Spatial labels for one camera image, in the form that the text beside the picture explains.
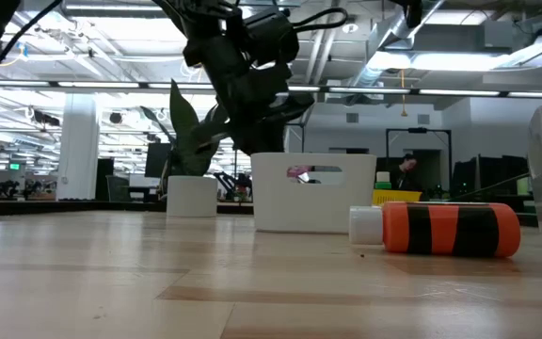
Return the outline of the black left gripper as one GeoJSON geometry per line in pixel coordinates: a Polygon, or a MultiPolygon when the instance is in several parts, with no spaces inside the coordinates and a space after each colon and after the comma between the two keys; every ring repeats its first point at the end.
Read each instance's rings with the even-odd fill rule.
{"type": "Polygon", "coordinates": [[[219,104],[229,113],[234,146],[247,155],[283,153],[285,122],[314,103],[311,94],[288,89],[288,63],[299,50],[296,31],[187,29],[185,35],[185,61],[207,72],[219,104]]]}

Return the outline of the pink scissors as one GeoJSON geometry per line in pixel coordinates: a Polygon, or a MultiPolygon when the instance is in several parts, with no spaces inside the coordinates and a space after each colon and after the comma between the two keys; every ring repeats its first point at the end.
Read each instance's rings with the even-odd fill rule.
{"type": "Polygon", "coordinates": [[[297,165],[291,166],[286,171],[286,176],[291,182],[297,184],[316,184],[317,180],[310,177],[310,172],[314,166],[297,165]]]}

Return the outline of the orange paint bottle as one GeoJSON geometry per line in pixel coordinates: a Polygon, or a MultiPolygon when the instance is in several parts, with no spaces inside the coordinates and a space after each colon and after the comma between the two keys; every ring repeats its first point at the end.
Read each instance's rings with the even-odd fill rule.
{"type": "Polygon", "coordinates": [[[349,212],[351,244],[394,253],[505,258],[520,239],[518,217],[502,203],[386,202],[349,212]]]}

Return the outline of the white plastic bin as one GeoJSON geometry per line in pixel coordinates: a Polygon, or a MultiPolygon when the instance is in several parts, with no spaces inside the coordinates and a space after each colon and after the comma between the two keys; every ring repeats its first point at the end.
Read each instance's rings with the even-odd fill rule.
{"type": "Polygon", "coordinates": [[[346,234],[352,206],[373,200],[376,157],[348,153],[251,156],[255,227],[260,232],[346,234]],[[291,182],[291,166],[314,166],[316,184],[291,182]]]}

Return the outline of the green plant in white pot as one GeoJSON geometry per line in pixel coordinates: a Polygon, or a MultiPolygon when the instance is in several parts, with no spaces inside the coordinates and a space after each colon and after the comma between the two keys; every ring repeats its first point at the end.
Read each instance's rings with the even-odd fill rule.
{"type": "Polygon", "coordinates": [[[165,163],[160,188],[166,197],[167,215],[174,218],[211,218],[217,210],[217,179],[208,177],[213,156],[228,113],[214,105],[200,120],[194,107],[186,100],[176,82],[170,83],[169,118],[172,132],[164,124],[167,136],[165,163]]]}

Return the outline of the black monitor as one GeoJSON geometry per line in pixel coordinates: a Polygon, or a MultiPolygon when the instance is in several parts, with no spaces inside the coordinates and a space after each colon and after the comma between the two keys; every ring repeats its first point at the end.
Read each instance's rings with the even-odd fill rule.
{"type": "Polygon", "coordinates": [[[150,143],[148,145],[145,177],[160,178],[164,165],[167,161],[168,152],[171,150],[170,143],[150,143]]]}

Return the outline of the person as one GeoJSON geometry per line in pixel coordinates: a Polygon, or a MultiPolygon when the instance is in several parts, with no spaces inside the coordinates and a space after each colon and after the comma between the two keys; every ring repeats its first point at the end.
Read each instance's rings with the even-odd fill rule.
{"type": "Polygon", "coordinates": [[[413,178],[417,159],[411,154],[404,155],[402,162],[390,169],[391,188],[400,191],[417,191],[419,185],[413,178]]]}

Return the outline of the yellow plastic basket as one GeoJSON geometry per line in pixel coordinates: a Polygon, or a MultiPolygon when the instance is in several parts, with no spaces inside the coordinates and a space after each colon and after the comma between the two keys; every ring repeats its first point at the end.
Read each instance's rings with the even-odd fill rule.
{"type": "Polygon", "coordinates": [[[421,199],[420,191],[403,191],[391,189],[375,189],[373,205],[382,205],[386,202],[418,202],[421,199]]]}

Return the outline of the dark office chair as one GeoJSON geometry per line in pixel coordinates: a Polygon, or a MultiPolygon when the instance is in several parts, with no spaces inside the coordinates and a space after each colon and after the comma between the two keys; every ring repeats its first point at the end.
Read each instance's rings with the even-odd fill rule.
{"type": "Polygon", "coordinates": [[[128,179],[114,175],[107,175],[106,182],[108,199],[111,202],[130,202],[132,200],[129,191],[130,182],[128,179]]]}

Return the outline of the white pillar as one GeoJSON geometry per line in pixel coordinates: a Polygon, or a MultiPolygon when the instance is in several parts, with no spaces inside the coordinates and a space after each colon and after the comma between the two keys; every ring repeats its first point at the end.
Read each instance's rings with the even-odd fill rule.
{"type": "Polygon", "coordinates": [[[94,94],[66,94],[56,184],[59,201],[95,198],[100,119],[94,94]]]}

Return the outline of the black background cabinets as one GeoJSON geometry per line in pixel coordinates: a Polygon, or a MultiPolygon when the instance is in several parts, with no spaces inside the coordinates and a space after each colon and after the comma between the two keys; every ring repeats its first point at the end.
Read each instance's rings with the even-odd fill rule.
{"type": "Polygon", "coordinates": [[[518,181],[527,179],[529,168],[525,157],[478,154],[468,161],[456,162],[451,178],[452,202],[488,202],[500,196],[518,194],[518,181]]]}

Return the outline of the silver ventilation duct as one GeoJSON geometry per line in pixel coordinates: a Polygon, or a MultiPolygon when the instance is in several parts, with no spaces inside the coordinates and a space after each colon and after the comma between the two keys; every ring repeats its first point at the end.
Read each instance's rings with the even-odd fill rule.
{"type": "Polygon", "coordinates": [[[422,21],[415,28],[408,28],[400,6],[395,4],[394,14],[386,20],[375,24],[366,43],[365,65],[349,82],[349,87],[373,87],[380,75],[387,70],[386,66],[373,66],[372,58],[386,47],[397,50],[410,50],[413,47],[416,34],[426,24],[430,17],[445,3],[446,0],[422,0],[422,21]]]}

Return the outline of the black background rig frame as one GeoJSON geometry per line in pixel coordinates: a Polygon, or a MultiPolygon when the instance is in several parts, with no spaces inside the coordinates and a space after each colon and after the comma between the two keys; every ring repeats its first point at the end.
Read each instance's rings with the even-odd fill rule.
{"type": "Polygon", "coordinates": [[[385,165],[388,165],[390,156],[390,133],[391,132],[404,132],[408,134],[428,134],[432,133],[435,137],[438,137],[438,133],[445,134],[447,136],[447,149],[448,149],[448,186],[451,187],[453,177],[453,143],[452,143],[452,130],[451,129],[428,129],[425,127],[409,127],[409,128],[387,128],[385,129],[385,165]]]}

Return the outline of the long ceiling light rail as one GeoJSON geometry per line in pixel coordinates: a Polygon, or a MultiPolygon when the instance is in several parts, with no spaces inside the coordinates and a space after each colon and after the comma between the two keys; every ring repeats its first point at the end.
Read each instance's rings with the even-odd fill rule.
{"type": "MultiPolygon", "coordinates": [[[[26,89],[45,91],[91,90],[94,92],[156,92],[162,93],[171,89],[170,83],[148,82],[89,82],[89,81],[35,81],[35,80],[1,80],[0,88],[26,89]]],[[[329,94],[372,94],[372,95],[413,95],[413,96],[447,96],[447,97],[487,97],[510,99],[542,99],[542,91],[497,91],[475,89],[414,89],[414,88],[355,88],[335,86],[292,85],[290,92],[329,93],[329,94]]]]}

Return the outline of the black metal table frame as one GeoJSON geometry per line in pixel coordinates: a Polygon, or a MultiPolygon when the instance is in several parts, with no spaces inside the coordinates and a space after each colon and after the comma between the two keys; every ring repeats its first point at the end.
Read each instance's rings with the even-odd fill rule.
{"type": "MultiPolygon", "coordinates": [[[[0,216],[48,214],[82,211],[130,211],[130,212],[166,212],[166,203],[162,202],[102,202],[70,200],[55,201],[29,201],[14,202],[0,201],[0,216]]],[[[246,202],[220,202],[216,212],[220,215],[246,215],[254,214],[252,203],[246,202]]],[[[520,225],[538,227],[536,213],[517,213],[520,225]]]]}

